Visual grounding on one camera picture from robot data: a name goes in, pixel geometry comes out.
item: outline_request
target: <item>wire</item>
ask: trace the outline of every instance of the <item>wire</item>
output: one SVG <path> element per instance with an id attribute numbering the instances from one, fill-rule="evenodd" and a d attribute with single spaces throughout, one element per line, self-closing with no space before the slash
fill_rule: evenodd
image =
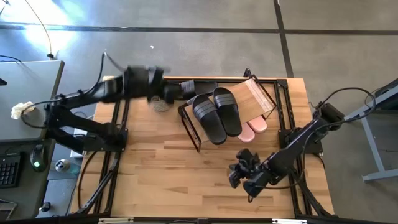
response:
<path id="1" fill-rule="evenodd" d="M 94 85 L 93 85 L 91 88 L 89 88 L 87 91 L 85 91 L 83 95 L 86 95 L 86 94 L 88 94 L 91 90 L 94 90 L 94 88 L 95 88 L 95 87 L 98 85 L 98 83 L 101 81 L 102 71 L 103 71 L 103 69 L 104 69 L 104 56 L 105 56 L 105 55 L 106 55 L 106 53 L 103 52 L 103 53 L 102 53 L 102 56 L 101 56 L 101 66 L 100 66 L 100 68 L 99 68 L 99 75 L 98 75 L 97 81 L 94 83 Z"/>
<path id="2" fill-rule="evenodd" d="M 316 106 L 314 106 L 311 101 L 309 101 L 308 104 L 311 105 L 312 108 L 316 108 Z"/>
<path id="3" fill-rule="evenodd" d="M 14 58 L 14 57 L 11 57 L 11 56 L 0 55 L 0 57 L 11 58 L 11 59 L 17 60 L 18 62 L 22 63 L 21 60 L 19 60 L 18 58 Z"/>
<path id="4" fill-rule="evenodd" d="M 92 160 L 92 158 L 94 157 L 94 155 L 95 155 L 96 153 L 97 153 L 97 152 L 93 152 L 93 153 L 89 156 L 89 158 L 87 159 L 87 162 L 86 162 L 85 166 L 83 167 L 83 170 L 81 171 L 81 174 L 80 174 L 79 184 L 78 184 L 78 187 L 77 187 L 77 206 L 78 206 L 79 209 L 81 209 L 81 198 L 80 198 L 81 182 L 82 182 L 83 176 L 84 176 L 84 174 L 85 174 L 85 172 L 86 172 L 87 165 L 90 163 L 90 161 Z"/>
<path id="5" fill-rule="evenodd" d="M 32 6 L 29 4 L 29 2 L 28 2 L 27 0 L 25 0 L 25 2 L 26 2 L 27 5 L 30 7 L 30 9 L 32 10 L 32 12 L 36 15 L 37 19 L 40 21 L 40 24 L 42 25 L 42 27 L 43 27 L 43 29 L 44 29 L 44 31 L 45 31 L 45 34 L 47 35 L 47 38 L 49 39 L 50 55 L 51 55 L 52 57 L 50 57 L 49 55 L 47 55 L 47 56 L 50 57 L 50 58 L 54 58 L 54 55 L 52 55 L 51 40 L 50 40 L 49 33 L 47 32 L 47 29 L 45 28 L 45 26 L 44 26 L 42 20 L 39 18 L 39 16 L 38 16 L 38 15 L 36 14 L 36 12 L 33 10 Z"/>
<path id="6" fill-rule="evenodd" d="M 190 221 L 190 220 L 174 220 L 174 221 L 170 221 L 170 222 L 167 222 L 167 223 L 164 223 L 164 224 L 179 223 L 179 222 L 196 224 L 196 222 L 193 221 L 193 220 L 192 221 Z"/>
<path id="7" fill-rule="evenodd" d="M 358 116 L 358 117 L 351 118 L 351 119 L 348 119 L 348 120 L 337 121 L 337 122 L 334 122 L 334 123 L 324 124 L 324 125 L 321 125 L 318 128 L 316 128 L 314 131 L 312 131 L 308 135 L 308 137 L 306 138 L 306 140 L 304 142 L 304 145 L 303 145 L 303 151 L 300 154 L 300 156 L 302 155 L 302 160 L 303 160 L 303 170 L 301 171 L 300 177 L 296 180 L 295 183 L 293 183 L 291 185 L 288 185 L 288 186 L 283 186 L 283 187 L 266 187 L 266 186 L 261 186 L 261 185 L 256 185 L 254 187 L 261 187 L 263 189 L 281 190 L 281 189 L 289 189 L 291 187 L 296 186 L 297 184 L 299 184 L 303 180 L 303 177 L 304 177 L 304 173 L 305 173 L 304 172 L 305 171 L 305 150 L 306 150 L 306 146 L 307 146 L 308 140 L 310 139 L 310 137 L 313 134 L 315 134 L 317 131 L 319 131 L 320 129 L 325 128 L 325 127 L 330 127 L 330 126 L 343 124 L 343 123 L 349 123 L 349 122 L 352 122 L 352 121 L 356 121 L 356 120 L 362 119 L 362 118 L 368 116 L 369 114 L 371 114 L 376 109 L 376 99 L 374 98 L 374 96 L 370 92 L 368 92 L 367 90 L 364 90 L 362 88 L 359 88 L 359 87 L 347 87 L 347 88 L 338 89 L 338 90 L 334 91 L 333 93 L 331 93 L 325 100 L 323 100 L 322 102 L 319 103 L 319 105 L 317 106 L 317 110 L 319 110 L 321 108 L 321 106 L 323 104 L 325 104 L 325 102 L 328 101 L 334 94 L 336 94 L 336 93 L 338 93 L 340 91 L 343 91 L 343 90 L 360 90 L 360 91 L 363 91 L 366 94 L 368 94 L 368 96 L 370 96 L 372 101 L 373 101 L 373 105 L 372 105 L 371 109 L 366 114 L 363 114 L 362 116 Z"/>
<path id="8" fill-rule="evenodd" d="M 68 213 L 69 213 L 70 204 L 72 203 L 73 192 L 75 191 L 75 189 L 76 189 L 76 185 L 74 186 L 72 192 L 70 193 L 69 204 L 68 204 L 67 211 L 65 212 L 65 216 L 68 215 Z"/>
<path id="9" fill-rule="evenodd" d="M 104 52 L 105 57 L 107 57 L 109 59 L 109 61 L 112 63 L 113 66 L 115 66 L 115 68 L 117 68 L 120 72 L 124 72 L 124 68 L 122 66 L 120 66 L 118 63 L 116 63 L 111 56 L 109 56 L 106 52 Z"/>
<path id="10" fill-rule="evenodd" d="M 101 81 L 102 72 L 103 72 L 103 68 L 104 68 L 104 57 L 109 58 L 109 60 L 112 62 L 112 64 L 113 64 L 117 69 L 121 68 L 120 65 L 118 65 L 106 52 L 103 52 L 103 53 L 102 53 L 102 56 L 101 56 L 101 66 L 100 66 L 100 68 L 99 68 L 99 75 L 98 75 L 97 81 L 95 82 L 95 84 L 94 84 L 92 87 L 90 87 L 90 89 L 86 90 L 86 91 L 82 94 L 82 96 L 88 94 L 91 90 L 95 89 L 95 88 L 98 86 L 98 83 Z M 32 106 L 40 105 L 40 104 L 43 104 L 43 103 L 57 102 L 57 101 L 60 101 L 60 100 L 62 100 L 62 99 L 63 99 L 63 98 L 61 97 L 61 98 L 55 99 L 55 100 L 41 101 L 41 102 L 34 103 L 34 104 L 28 106 L 27 108 L 25 108 L 25 109 L 22 110 L 22 113 L 21 113 L 21 120 L 22 120 L 22 122 L 24 122 L 24 124 L 28 125 L 28 126 L 31 127 L 31 128 L 39 128 L 39 129 L 47 128 L 46 126 L 36 126 L 36 125 L 33 125 L 33 124 L 28 123 L 28 122 L 25 120 L 25 117 L 24 117 L 25 111 L 26 111 L 27 109 L 31 108 Z"/>
<path id="11" fill-rule="evenodd" d="M 21 143 L 21 144 L 16 144 L 16 145 L 10 146 L 10 147 L 8 147 L 8 148 L 4 151 L 4 153 L 7 154 L 7 153 L 8 153 L 8 150 L 10 150 L 10 149 L 14 149 L 14 148 L 16 148 L 16 147 L 25 146 L 25 145 L 29 145 L 29 144 L 33 145 L 34 142 L 24 142 L 24 143 Z"/>
<path id="12" fill-rule="evenodd" d="M 319 154 L 317 154 L 317 153 L 313 153 L 313 155 L 314 155 L 315 157 L 317 157 L 317 158 L 321 161 L 321 163 L 322 163 L 322 165 L 323 165 L 323 168 L 325 168 L 325 163 L 324 163 L 322 157 L 319 156 Z"/>
<path id="13" fill-rule="evenodd" d="M 26 107 L 25 109 L 23 109 L 22 112 L 21 112 L 21 120 L 22 120 L 22 122 L 23 122 L 24 124 L 28 125 L 28 126 L 31 127 L 31 128 L 39 128 L 39 129 L 47 128 L 46 126 L 36 126 L 36 125 L 33 125 L 33 124 L 27 122 L 27 121 L 25 120 L 25 116 L 24 116 L 24 115 L 25 115 L 25 111 L 28 110 L 29 108 L 33 107 L 33 106 L 41 105 L 41 104 L 44 104 L 44 103 L 53 103 L 53 102 L 57 102 L 57 101 L 60 101 L 60 100 L 61 100 L 61 99 L 47 100 L 47 101 L 41 101 L 41 102 L 38 102 L 38 103 L 34 103 L 34 104 L 32 104 L 32 105 L 29 105 L 28 107 Z"/>
<path id="14" fill-rule="evenodd" d="M 397 83 L 392 82 L 392 83 L 390 83 L 390 84 L 387 84 L 387 85 L 385 85 L 385 86 L 382 86 L 382 87 L 379 87 L 379 88 L 373 90 L 371 93 L 373 94 L 375 91 L 381 90 L 382 88 L 388 88 L 388 87 L 394 86 L 394 85 L 397 85 Z M 365 97 L 364 103 L 365 103 L 365 105 L 366 105 L 368 108 L 370 108 L 370 106 L 369 106 L 368 103 L 366 102 L 366 100 L 368 100 L 368 97 L 369 97 L 369 96 L 366 96 L 366 97 Z"/>

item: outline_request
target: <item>power cable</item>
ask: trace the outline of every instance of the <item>power cable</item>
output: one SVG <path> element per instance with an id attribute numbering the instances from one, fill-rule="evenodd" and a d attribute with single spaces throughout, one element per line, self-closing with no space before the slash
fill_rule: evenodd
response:
<path id="1" fill-rule="evenodd" d="M 319 156 L 319 154 L 317 154 L 317 153 L 313 153 L 313 155 L 314 155 L 315 157 L 317 157 L 317 158 L 321 161 L 321 163 L 322 163 L 322 165 L 323 165 L 323 168 L 325 168 L 325 162 L 323 161 L 322 157 Z"/>
<path id="2" fill-rule="evenodd" d="M 376 109 L 376 99 L 374 98 L 374 96 L 373 96 L 370 92 L 368 92 L 367 90 L 364 90 L 364 89 L 362 89 L 362 88 L 359 88 L 359 87 L 347 87 L 347 88 L 341 88 L 341 89 L 336 90 L 336 91 L 334 91 L 333 93 L 331 93 L 325 100 L 323 100 L 322 102 L 320 102 L 320 103 L 317 105 L 317 110 L 319 110 L 319 108 L 320 108 L 323 104 L 325 104 L 325 102 L 328 101 L 334 94 L 336 94 L 336 93 L 338 93 L 338 92 L 340 92 L 340 91 L 343 91 L 343 90 L 359 90 L 359 91 L 363 91 L 363 92 L 365 92 L 366 94 L 368 94 L 368 96 L 370 96 L 371 99 L 372 99 L 372 101 L 373 101 L 373 105 L 372 105 L 371 109 L 370 109 L 366 114 L 364 114 L 364 115 L 362 115 L 362 116 L 358 116 L 358 117 L 351 118 L 351 119 L 348 119 L 348 120 L 337 121 L 337 122 L 330 123 L 330 124 L 324 124 L 324 125 L 319 126 L 319 127 L 318 127 L 317 129 L 315 129 L 314 131 L 312 131 L 312 132 L 308 135 L 308 137 L 306 138 L 306 140 L 305 140 L 305 142 L 304 142 L 303 151 L 302 151 L 302 153 L 300 154 L 300 156 L 302 156 L 302 161 L 303 161 L 303 170 L 301 171 L 300 177 L 297 179 L 297 181 L 296 181 L 294 184 L 291 184 L 291 185 L 288 185 L 288 186 L 283 186 L 283 187 L 266 187 L 266 186 L 261 186 L 261 185 L 256 185 L 255 187 L 261 187 L 261 188 L 263 188 L 263 189 L 274 189 L 274 190 L 276 189 L 276 190 L 281 190 L 281 189 L 289 189 L 289 188 L 291 188 L 291 187 L 296 186 L 297 184 L 300 183 L 300 181 L 303 180 L 303 177 L 304 177 L 304 173 L 305 173 L 305 172 L 304 172 L 304 171 L 305 171 L 305 150 L 306 150 L 306 146 L 307 146 L 308 140 L 310 139 L 310 137 L 311 137 L 313 134 L 315 134 L 317 131 L 319 131 L 320 129 L 325 128 L 325 127 L 330 127 L 330 126 L 334 126 L 334 125 L 338 125 L 338 124 L 343 124 L 343 123 L 349 123 L 349 122 L 352 122 L 352 121 L 356 121 L 356 120 L 362 119 L 362 118 L 368 116 L 369 114 L 371 114 L 371 113 Z M 252 199 L 250 200 L 250 195 L 248 195 L 248 201 L 249 201 L 249 202 L 252 201 Z"/>
<path id="3" fill-rule="evenodd" d="M 18 58 L 14 58 L 14 57 L 11 57 L 11 56 L 7 56 L 7 55 L 0 55 L 0 57 L 11 58 L 11 59 L 14 59 L 14 60 L 16 60 L 16 61 L 18 61 L 18 62 L 22 63 L 22 62 L 21 62 L 21 60 L 19 60 Z"/>
<path id="4" fill-rule="evenodd" d="M 392 83 L 390 83 L 390 84 L 388 84 L 388 85 L 385 85 L 385 86 L 382 86 L 382 87 L 379 87 L 379 88 L 373 90 L 371 93 L 373 94 L 374 92 L 376 92 L 376 91 L 378 91 L 378 90 L 381 90 L 382 88 L 388 88 L 388 87 L 390 87 L 390 86 L 395 86 L 395 85 L 397 85 L 397 83 L 392 82 Z M 366 102 L 366 100 L 368 100 L 368 97 L 369 97 L 369 96 L 366 96 L 366 97 L 365 97 L 364 103 L 365 103 L 365 105 L 366 105 L 368 108 L 370 108 L 370 106 L 369 106 L 368 103 Z"/>
<path id="5" fill-rule="evenodd" d="M 37 17 L 37 19 L 40 21 L 40 24 L 42 25 L 44 31 L 45 31 L 45 35 L 47 35 L 47 38 L 49 40 L 49 46 L 50 46 L 50 53 L 47 54 L 47 57 L 50 59 L 54 58 L 54 55 L 52 54 L 52 46 L 51 46 L 51 40 L 50 40 L 50 36 L 49 33 L 47 32 L 47 29 L 45 28 L 42 20 L 39 18 L 39 16 L 36 14 L 36 12 L 33 10 L 33 7 L 29 4 L 29 2 L 27 0 L 25 0 L 26 4 L 30 7 L 30 9 L 32 10 L 32 12 L 35 14 L 35 16 Z"/>
<path id="6" fill-rule="evenodd" d="M 69 212 L 69 209 L 70 209 L 70 204 L 72 203 L 73 192 L 75 191 L 75 189 L 76 189 L 76 185 L 73 188 L 72 192 L 70 193 L 69 204 L 68 204 L 67 211 L 65 212 L 65 216 L 68 215 L 68 212 Z"/>
<path id="7" fill-rule="evenodd" d="M 98 83 L 100 82 L 101 77 L 102 77 L 103 67 L 104 67 L 104 57 L 105 57 L 105 56 L 107 56 L 107 58 L 109 58 L 109 60 L 112 60 L 112 61 L 114 62 L 114 60 L 113 60 L 106 52 L 103 52 L 103 53 L 102 53 L 102 56 L 101 56 L 101 65 L 100 65 L 100 68 L 99 68 L 98 78 L 97 78 L 96 82 L 94 83 L 94 85 L 93 85 L 92 87 L 90 87 L 88 90 L 86 90 L 86 91 L 83 93 L 83 95 L 86 95 L 86 94 L 88 94 L 91 90 L 95 89 L 96 86 L 98 85 Z M 27 109 L 33 107 L 33 106 L 41 105 L 41 104 L 44 104 L 44 103 L 58 102 L 58 101 L 62 100 L 63 97 L 70 96 L 70 95 L 60 95 L 60 96 L 61 96 L 61 98 L 54 99 L 54 100 L 41 101 L 41 102 L 38 102 L 38 103 L 34 103 L 34 104 L 32 104 L 32 105 L 26 107 L 25 109 L 23 109 L 22 112 L 21 112 L 21 120 L 22 120 L 22 122 L 23 122 L 24 124 L 28 125 L 28 126 L 31 127 L 31 128 L 39 128 L 39 129 L 47 128 L 46 126 L 36 126 L 36 125 L 31 124 L 31 123 L 28 123 L 28 122 L 26 121 L 25 117 L 24 117 L 25 111 L 26 111 Z"/>
<path id="8" fill-rule="evenodd" d="M 93 152 L 89 158 L 87 159 L 87 162 L 85 163 L 85 166 L 83 167 L 83 170 L 81 171 L 80 174 L 80 179 L 79 179 L 79 183 L 78 183 L 78 187 L 77 187 L 77 206 L 79 209 L 81 209 L 81 198 L 80 198 L 80 189 L 81 189 L 81 182 L 83 181 L 83 176 L 86 172 L 87 169 L 87 165 L 90 163 L 90 161 L 93 159 L 93 157 L 95 156 L 97 152 Z"/>

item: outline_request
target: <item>black metal rack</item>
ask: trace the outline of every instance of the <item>black metal rack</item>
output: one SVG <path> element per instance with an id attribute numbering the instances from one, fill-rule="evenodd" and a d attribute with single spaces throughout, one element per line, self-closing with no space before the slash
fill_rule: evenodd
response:
<path id="1" fill-rule="evenodd" d="M 284 110 L 282 108 L 282 100 L 281 100 L 281 95 L 280 95 L 280 90 L 283 91 L 285 102 L 286 102 L 286 108 L 287 108 L 287 116 L 289 118 L 289 123 L 290 123 L 290 128 L 293 128 L 295 126 L 295 123 L 294 123 L 292 105 L 290 102 L 289 88 L 288 88 L 286 79 L 258 79 L 255 75 L 252 75 L 250 72 L 250 69 L 247 68 L 245 70 L 244 76 L 242 78 L 237 78 L 237 79 L 220 78 L 220 79 L 216 79 L 216 80 L 210 79 L 210 78 L 209 79 L 204 78 L 204 79 L 201 79 L 200 81 L 203 81 L 203 82 L 216 81 L 218 83 L 241 83 L 241 82 L 246 81 L 248 78 L 254 79 L 254 81 L 261 87 L 261 89 L 264 91 L 264 93 L 271 100 L 272 104 L 274 105 L 274 108 L 271 110 L 270 114 L 275 109 L 277 110 L 278 117 L 279 117 L 280 131 L 288 131 L 288 129 L 286 129 L 286 124 L 285 124 L 285 119 L 284 119 L 285 118 Z M 182 79 L 168 79 L 169 82 L 174 82 L 174 83 L 180 83 L 180 82 L 184 82 L 187 80 L 188 79 L 183 79 L 183 78 Z M 274 87 L 275 100 L 270 96 L 270 94 L 266 91 L 266 89 L 263 87 L 262 84 L 270 84 Z M 124 111 L 123 111 L 123 117 L 122 117 L 122 128 L 126 127 L 127 115 L 128 115 L 128 111 L 129 111 L 129 103 L 130 102 L 127 100 L 124 105 Z M 112 116 L 113 123 L 115 123 L 118 118 L 118 112 L 119 112 L 120 106 L 121 106 L 120 101 L 115 103 L 113 116 Z M 184 105 L 180 106 L 178 108 L 178 112 L 181 115 L 182 123 L 185 126 L 185 129 L 186 129 L 188 135 L 190 136 L 192 143 L 194 144 L 196 150 L 198 152 L 200 152 L 200 144 L 201 144 L 200 137 L 198 136 L 198 133 L 196 132 L 195 128 L 193 128 L 192 121 L 188 117 L 187 112 L 184 109 L 184 107 L 185 107 Z M 192 134 L 190 134 L 188 127 L 191 128 L 191 130 L 193 132 L 193 136 L 192 136 Z M 105 177 L 105 175 L 108 171 L 110 155 L 111 155 L 110 152 L 105 152 L 104 162 L 103 162 L 103 166 L 102 166 L 101 173 L 100 173 L 100 177 L 101 177 L 99 180 L 100 182 Z M 117 153 L 115 159 L 117 159 L 119 161 L 120 157 L 121 157 L 121 153 Z M 297 169 L 299 170 L 299 172 L 302 170 L 302 164 L 301 164 L 300 159 L 297 159 Z M 115 167 L 115 174 L 112 176 L 112 179 L 111 179 L 111 184 L 110 184 L 110 188 L 109 188 L 109 194 L 108 194 L 105 210 L 102 213 L 100 212 L 100 204 L 102 201 L 102 194 L 101 194 L 95 203 L 93 214 L 97 214 L 97 215 L 101 215 L 101 216 L 104 215 L 103 217 L 110 217 L 112 204 L 113 204 L 114 191 L 116 188 L 117 176 L 118 176 L 118 164 Z M 290 184 L 294 183 L 293 177 L 289 176 L 289 182 L 290 182 Z M 294 187 L 290 188 L 290 193 L 292 195 L 292 205 L 293 205 L 294 215 L 295 215 L 295 217 L 298 217 L 299 215 L 302 215 L 302 212 L 300 210 L 299 199 L 297 197 L 296 188 L 294 188 Z M 305 214 L 311 215 L 312 213 L 311 213 L 311 208 L 310 208 L 309 202 L 304 196 L 303 196 L 303 198 L 304 198 L 304 202 L 305 202 L 305 211 L 306 211 Z M 135 217 L 134 221 L 138 221 L 138 220 L 156 221 L 156 220 L 176 220 L 176 219 L 179 219 L 179 217 L 167 217 L 167 218 L 165 218 L 165 217 L 157 217 L 157 218 L 155 218 L 155 217 Z M 211 218 L 211 219 L 208 219 L 206 222 L 209 222 L 210 220 L 213 222 L 269 222 L 271 219 L 270 218 Z"/>
<path id="2" fill-rule="evenodd" d="M 290 132 L 290 129 L 295 127 L 294 123 L 294 116 L 293 116 L 293 110 L 292 110 L 292 104 L 290 102 L 290 95 L 289 95 L 289 86 L 287 84 L 286 79 L 258 79 L 257 76 L 251 73 L 250 69 L 246 69 L 244 72 L 244 75 L 242 78 L 239 79 L 200 79 L 202 82 L 208 82 L 208 81 L 216 81 L 218 83 L 241 83 L 246 81 L 248 78 L 252 78 L 258 85 L 259 87 L 263 90 L 263 92 L 268 96 L 268 98 L 271 100 L 272 104 L 274 105 L 273 109 L 269 114 L 271 114 L 275 109 L 278 112 L 278 117 L 279 117 L 279 124 L 280 124 L 280 133 L 284 132 Z M 170 80 L 172 82 L 184 82 L 187 81 L 188 79 L 178 79 L 178 80 Z M 270 84 L 274 87 L 275 91 L 275 100 L 270 96 L 270 94 L 267 92 L 267 90 L 263 87 L 262 84 Z M 280 95 L 280 89 L 282 89 L 284 93 L 284 98 L 286 102 L 286 108 L 287 108 L 287 116 L 289 118 L 289 123 L 290 123 L 290 129 L 286 128 L 285 124 L 285 117 L 284 117 L 284 111 L 282 108 L 282 101 L 281 101 L 281 95 Z M 187 134 L 189 135 L 192 144 L 195 146 L 195 149 L 200 152 L 201 149 L 201 139 L 196 131 L 196 129 L 193 126 L 193 123 L 190 119 L 190 117 L 187 114 L 187 111 L 185 110 L 185 107 L 187 104 L 181 105 L 178 107 L 178 112 L 181 116 L 181 121 L 184 125 L 185 130 L 187 131 Z M 300 158 L 297 158 L 297 170 L 301 172 L 303 169 L 302 167 L 302 161 Z M 289 175 L 289 184 L 293 184 L 294 178 L 292 175 Z M 293 204 L 293 210 L 294 210 L 294 215 L 295 217 L 297 215 L 301 215 L 301 209 L 299 205 L 299 198 L 297 195 L 297 190 L 295 187 L 290 188 L 290 193 L 292 195 L 292 204 Z M 304 200 L 304 205 L 305 205 L 305 214 L 311 215 L 312 214 L 312 209 L 310 206 L 309 201 L 305 198 L 303 195 L 303 200 Z"/>

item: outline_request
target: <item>gray floor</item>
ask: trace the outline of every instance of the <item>gray floor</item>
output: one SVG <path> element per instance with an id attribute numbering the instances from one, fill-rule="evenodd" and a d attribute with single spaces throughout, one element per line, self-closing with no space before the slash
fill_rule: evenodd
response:
<path id="1" fill-rule="evenodd" d="M 24 1 L 11 1 L 0 21 L 36 23 Z M 277 29 L 272 0 L 30 0 L 46 24 L 106 27 L 205 27 Z M 398 2 L 385 0 L 280 0 L 286 29 L 398 30 Z M 87 88 L 96 79 L 102 51 L 121 65 L 163 65 L 170 75 L 241 76 L 246 67 L 260 77 L 286 77 L 279 34 L 183 32 L 50 31 L 53 51 L 65 61 L 60 93 Z M 287 34 L 294 77 L 305 79 L 310 101 L 333 90 L 359 86 L 373 90 L 397 78 L 398 35 Z M 40 27 L 1 30 L 0 52 L 21 60 L 46 60 L 48 43 Z M 105 75 L 118 71 L 107 63 Z M 331 102 L 348 114 L 363 104 L 355 91 Z M 94 106 L 80 109 L 93 114 Z M 370 123 L 386 169 L 398 166 L 396 117 L 372 115 Z M 398 178 L 364 184 L 361 176 L 376 171 L 361 123 L 344 125 L 323 140 L 326 176 L 335 213 L 345 218 L 397 223 Z M 59 158 L 65 157 L 61 152 Z M 72 186 L 58 184 L 71 192 Z M 59 215 L 68 200 L 48 188 Z"/>

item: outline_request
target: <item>wooden table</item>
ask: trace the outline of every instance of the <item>wooden table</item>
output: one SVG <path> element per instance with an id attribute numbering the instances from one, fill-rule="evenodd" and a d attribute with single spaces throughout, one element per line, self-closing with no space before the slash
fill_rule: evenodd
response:
<path id="1" fill-rule="evenodd" d="M 168 77 L 209 78 L 209 77 Z M 298 127 L 311 121 L 311 111 L 302 78 L 288 78 L 289 94 L 295 124 Z M 271 85 L 264 85 L 275 96 Z M 146 99 L 131 100 L 127 128 L 129 137 L 122 154 L 111 215 L 113 217 L 220 217 L 220 218 L 291 218 L 294 217 L 290 190 L 263 190 L 248 203 L 241 185 L 229 186 L 228 165 L 235 163 L 236 153 L 243 148 L 258 152 L 261 159 L 279 150 L 277 132 L 279 118 L 274 110 L 267 119 L 265 133 L 257 134 L 253 142 L 242 143 L 237 138 L 215 146 L 206 142 L 197 153 L 183 127 L 176 102 L 170 110 L 158 113 Z M 286 106 L 282 100 L 284 114 Z M 95 121 L 109 122 L 113 104 L 97 104 Z M 88 164 L 81 186 L 84 203 L 98 185 L 104 153 L 97 153 Z M 323 207 L 333 213 L 325 171 L 319 158 L 306 155 L 308 188 Z M 278 186 L 288 185 L 285 178 Z M 104 208 L 108 189 L 105 190 Z M 300 208 L 304 211 L 298 188 Z M 73 197 L 71 212 L 77 210 L 77 196 Z"/>

